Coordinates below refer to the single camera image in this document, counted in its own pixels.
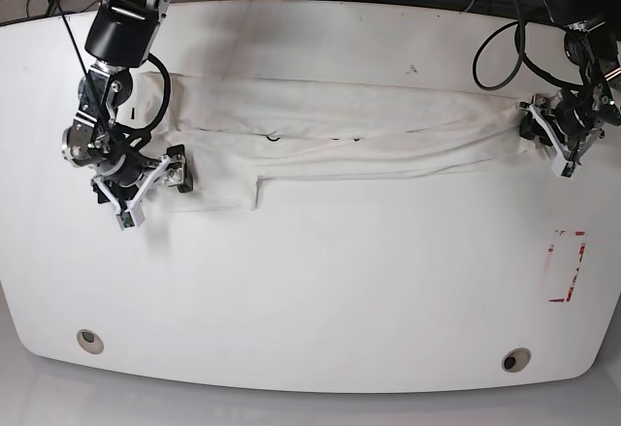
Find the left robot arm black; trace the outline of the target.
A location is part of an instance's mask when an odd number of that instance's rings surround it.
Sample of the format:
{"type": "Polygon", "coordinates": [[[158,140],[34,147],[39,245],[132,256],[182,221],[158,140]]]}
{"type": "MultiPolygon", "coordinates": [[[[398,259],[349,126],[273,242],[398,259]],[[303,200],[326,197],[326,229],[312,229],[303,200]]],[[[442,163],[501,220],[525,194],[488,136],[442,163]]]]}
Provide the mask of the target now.
{"type": "Polygon", "coordinates": [[[529,70],[558,91],[521,105],[519,133],[553,148],[552,171],[570,178],[586,151],[605,135],[604,126],[620,124],[620,0],[542,2],[551,23],[565,32],[564,53],[581,82],[564,82],[525,58],[529,70]]]}

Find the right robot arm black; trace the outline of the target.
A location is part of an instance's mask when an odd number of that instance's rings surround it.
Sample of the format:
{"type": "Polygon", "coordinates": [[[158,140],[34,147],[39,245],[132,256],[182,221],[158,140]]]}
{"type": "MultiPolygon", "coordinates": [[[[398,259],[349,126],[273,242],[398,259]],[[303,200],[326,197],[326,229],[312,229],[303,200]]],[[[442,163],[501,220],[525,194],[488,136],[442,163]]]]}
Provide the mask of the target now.
{"type": "Polygon", "coordinates": [[[75,167],[88,167],[90,184],[101,204],[110,204],[123,229],[140,226],[141,204],[158,184],[181,193],[193,189],[182,145],[154,158],[142,154],[163,121],[172,96],[172,79],[150,49],[171,0],[101,0],[85,42],[94,63],[84,69],[79,106],[62,139],[62,154],[75,167]],[[117,120],[131,96],[131,70],[152,64],[163,81],[160,107],[147,125],[135,128],[117,120]]]}

